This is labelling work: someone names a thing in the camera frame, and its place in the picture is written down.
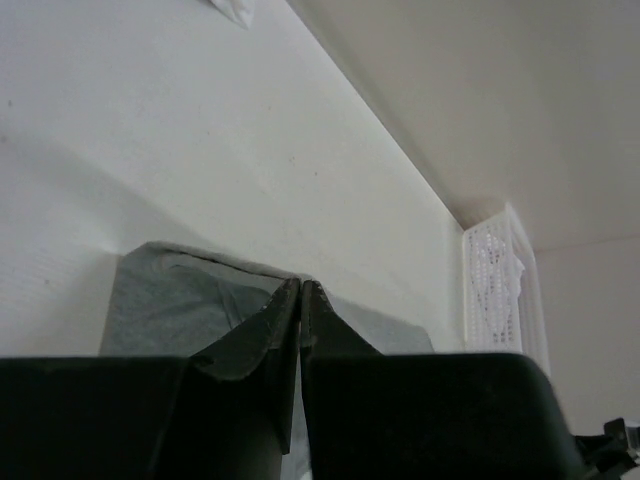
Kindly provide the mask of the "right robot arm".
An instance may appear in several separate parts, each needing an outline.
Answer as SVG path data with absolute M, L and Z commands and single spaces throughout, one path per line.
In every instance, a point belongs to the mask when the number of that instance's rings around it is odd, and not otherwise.
M 604 424 L 603 433 L 576 435 L 585 464 L 583 479 L 621 479 L 639 467 L 639 423 L 617 418 Z

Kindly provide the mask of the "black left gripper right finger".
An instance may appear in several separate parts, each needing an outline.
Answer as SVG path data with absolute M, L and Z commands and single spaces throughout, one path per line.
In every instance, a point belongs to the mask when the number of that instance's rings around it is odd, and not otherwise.
M 384 355 L 302 290 L 302 396 L 317 479 L 577 479 L 553 388 L 510 353 Z

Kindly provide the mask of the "grey tank top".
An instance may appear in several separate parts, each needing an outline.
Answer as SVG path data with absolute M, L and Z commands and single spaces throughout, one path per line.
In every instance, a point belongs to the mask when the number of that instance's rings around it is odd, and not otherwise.
M 193 355 L 257 313 L 292 277 L 312 280 L 220 253 L 146 243 L 119 261 L 100 354 Z M 424 328 L 326 295 L 336 313 L 377 351 L 434 352 Z M 280 479 L 312 479 L 299 360 L 294 392 L 291 451 L 283 456 Z

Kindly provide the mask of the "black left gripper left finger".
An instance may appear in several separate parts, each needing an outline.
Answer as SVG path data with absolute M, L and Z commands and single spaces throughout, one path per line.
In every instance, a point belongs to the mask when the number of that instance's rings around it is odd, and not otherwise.
M 5 479 L 276 479 L 291 441 L 300 284 L 192 356 L 1 362 Z

